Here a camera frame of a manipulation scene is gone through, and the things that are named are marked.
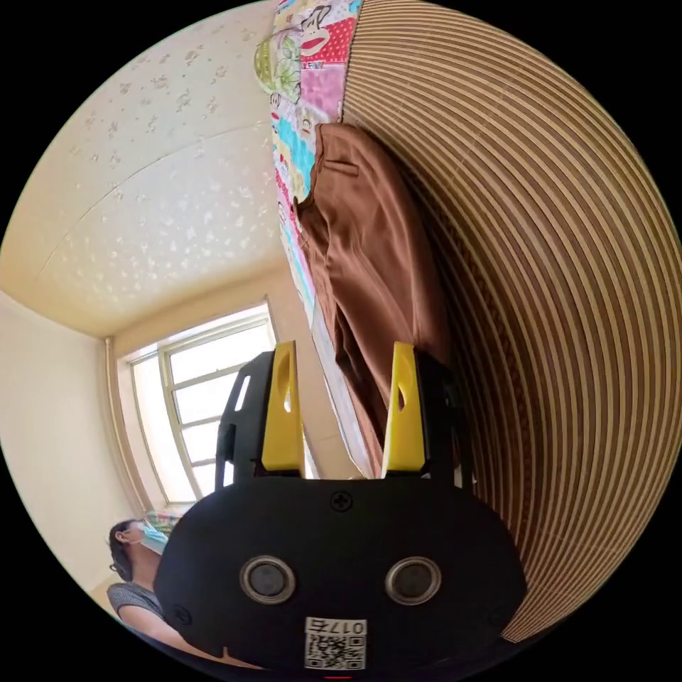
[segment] white ceiling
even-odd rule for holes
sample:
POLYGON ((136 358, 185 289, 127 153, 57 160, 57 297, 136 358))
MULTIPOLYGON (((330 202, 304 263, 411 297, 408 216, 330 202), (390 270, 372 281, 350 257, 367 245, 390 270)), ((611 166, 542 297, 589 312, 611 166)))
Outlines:
POLYGON ((283 258, 269 98, 252 66, 274 9, 186 28, 75 112, 18 201, 0 288, 105 336, 283 258))

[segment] label sticker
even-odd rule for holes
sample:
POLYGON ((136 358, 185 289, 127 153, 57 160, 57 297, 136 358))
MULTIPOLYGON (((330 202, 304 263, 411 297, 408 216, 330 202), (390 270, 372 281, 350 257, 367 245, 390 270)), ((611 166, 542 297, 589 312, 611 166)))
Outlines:
POLYGON ((364 670, 366 620, 305 619, 305 667, 310 670, 364 670))

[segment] face mask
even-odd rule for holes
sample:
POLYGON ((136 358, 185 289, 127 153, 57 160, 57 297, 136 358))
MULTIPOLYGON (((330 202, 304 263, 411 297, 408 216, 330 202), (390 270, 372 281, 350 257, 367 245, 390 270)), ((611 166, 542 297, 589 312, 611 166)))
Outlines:
POLYGON ((166 548, 166 543, 168 542, 168 537, 161 531, 157 531, 156 528, 150 524, 144 524, 142 531, 144 532, 144 537, 141 540, 141 545, 147 547, 147 549, 151 549, 159 555, 163 554, 163 550, 166 548))

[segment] striped wooden panel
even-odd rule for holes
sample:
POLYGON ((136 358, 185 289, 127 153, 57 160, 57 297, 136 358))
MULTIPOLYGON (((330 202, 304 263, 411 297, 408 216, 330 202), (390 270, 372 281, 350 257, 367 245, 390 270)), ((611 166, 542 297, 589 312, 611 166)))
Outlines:
POLYGON ((478 494, 529 593, 520 641, 627 555, 682 444, 682 249, 644 163, 541 54, 469 16, 364 0, 344 122, 400 159, 434 245, 478 494))

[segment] woman's hair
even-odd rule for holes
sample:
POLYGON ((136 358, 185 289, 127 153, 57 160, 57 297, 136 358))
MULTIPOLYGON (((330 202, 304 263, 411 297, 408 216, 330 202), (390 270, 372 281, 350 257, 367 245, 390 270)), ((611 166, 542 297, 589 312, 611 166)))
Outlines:
POLYGON ((116 535, 117 533, 125 533, 133 523, 135 523, 135 519, 121 521, 120 524, 116 524, 109 531, 109 549, 112 551, 112 559, 114 560, 109 568, 115 570, 119 574, 121 580, 125 580, 126 582, 133 579, 133 566, 126 553, 125 545, 116 537, 116 535))

